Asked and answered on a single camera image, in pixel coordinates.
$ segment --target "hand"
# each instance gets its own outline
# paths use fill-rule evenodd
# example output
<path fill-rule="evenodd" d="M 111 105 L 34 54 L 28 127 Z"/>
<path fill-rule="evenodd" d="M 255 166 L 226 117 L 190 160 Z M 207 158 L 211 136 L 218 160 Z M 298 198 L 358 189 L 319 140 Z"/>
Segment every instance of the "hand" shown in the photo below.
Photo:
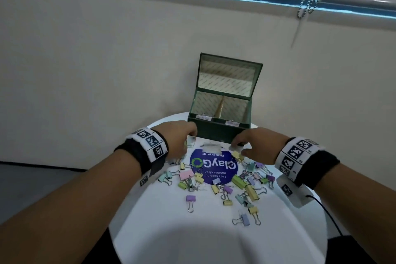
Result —
<path fill-rule="evenodd" d="M 197 126 L 194 122 L 184 120 L 164 122 L 151 128 L 165 137 L 168 143 L 167 159 L 179 159 L 187 152 L 187 135 L 196 136 Z"/>
<path fill-rule="evenodd" d="M 266 165 L 274 165 L 276 157 L 285 146 L 288 136 L 269 129 L 258 127 L 244 130 L 236 135 L 231 143 L 232 147 L 243 142 L 250 143 L 251 149 L 243 149 L 241 154 Z"/>

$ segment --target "round white table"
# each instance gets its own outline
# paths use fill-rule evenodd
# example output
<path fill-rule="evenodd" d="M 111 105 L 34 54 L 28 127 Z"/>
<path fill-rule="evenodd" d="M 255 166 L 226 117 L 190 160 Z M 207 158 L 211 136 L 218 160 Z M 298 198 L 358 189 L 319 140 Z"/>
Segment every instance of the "round white table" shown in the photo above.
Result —
<path fill-rule="evenodd" d="M 187 116 L 188 112 L 171 115 L 148 127 L 187 120 Z M 186 159 L 190 159 L 197 145 L 188 151 Z M 275 177 L 281 175 L 273 166 L 268 168 Z M 178 169 L 179 166 L 171 166 L 169 170 Z M 178 183 L 178 176 L 173 177 L 171 186 L 156 181 L 137 202 L 131 197 L 124 200 L 110 224 L 113 243 L 123 264 L 325 262 L 326 220 L 316 202 L 297 209 L 274 182 L 275 189 L 267 190 L 254 203 L 262 222 L 257 226 L 247 209 L 234 198 L 242 192 L 239 188 L 234 188 L 231 195 L 234 205 L 223 206 L 210 185 L 203 183 L 199 191 L 189 193 L 179 188 Z M 187 212 L 187 194 L 196 195 L 193 213 Z M 250 226 L 232 224 L 232 219 L 242 213 L 248 214 Z"/>

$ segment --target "black cable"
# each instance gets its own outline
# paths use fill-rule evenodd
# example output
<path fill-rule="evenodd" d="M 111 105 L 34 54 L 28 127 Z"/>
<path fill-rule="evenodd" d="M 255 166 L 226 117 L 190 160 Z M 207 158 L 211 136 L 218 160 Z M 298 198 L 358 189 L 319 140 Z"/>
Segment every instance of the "black cable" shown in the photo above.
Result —
<path fill-rule="evenodd" d="M 314 200 L 316 200 L 318 202 L 318 204 L 324 209 L 324 211 L 327 213 L 327 215 L 329 215 L 331 221 L 334 223 L 335 227 L 337 228 L 337 231 L 340 233 L 340 236 L 344 236 L 343 233 L 341 233 L 340 228 L 338 227 L 337 223 L 335 223 L 333 217 L 330 215 L 329 211 L 326 210 L 326 208 L 322 205 L 322 203 L 320 201 L 318 201 L 318 199 L 312 195 L 306 195 L 305 197 L 310 197 L 313 198 Z"/>

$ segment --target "beige wall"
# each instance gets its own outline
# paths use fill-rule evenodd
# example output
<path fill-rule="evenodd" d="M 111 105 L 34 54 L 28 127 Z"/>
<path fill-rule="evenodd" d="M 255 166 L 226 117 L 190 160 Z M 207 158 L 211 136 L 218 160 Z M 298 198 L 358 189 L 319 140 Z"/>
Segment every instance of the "beige wall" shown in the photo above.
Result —
<path fill-rule="evenodd" d="M 395 22 L 314 13 L 291 48 L 294 16 L 223 0 L 0 0 L 0 160 L 91 167 L 129 131 L 188 111 L 206 52 L 264 63 L 253 123 L 396 189 Z"/>

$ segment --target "wristband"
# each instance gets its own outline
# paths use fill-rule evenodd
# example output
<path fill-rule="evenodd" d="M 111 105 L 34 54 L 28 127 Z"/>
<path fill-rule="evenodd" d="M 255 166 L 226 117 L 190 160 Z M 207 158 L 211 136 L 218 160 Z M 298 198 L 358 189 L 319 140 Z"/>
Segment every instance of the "wristband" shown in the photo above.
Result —
<path fill-rule="evenodd" d="M 324 151 L 318 143 L 302 137 L 291 138 L 279 153 L 275 168 L 285 174 L 297 186 L 305 184 L 314 189 L 321 178 L 339 160 Z"/>
<path fill-rule="evenodd" d="M 140 164 L 142 175 L 151 169 L 150 176 L 159 171 L 168 154 L 168 144 L 161 133 L 140 128 L 126 137 L 117 149 L 129 152 Z"/>

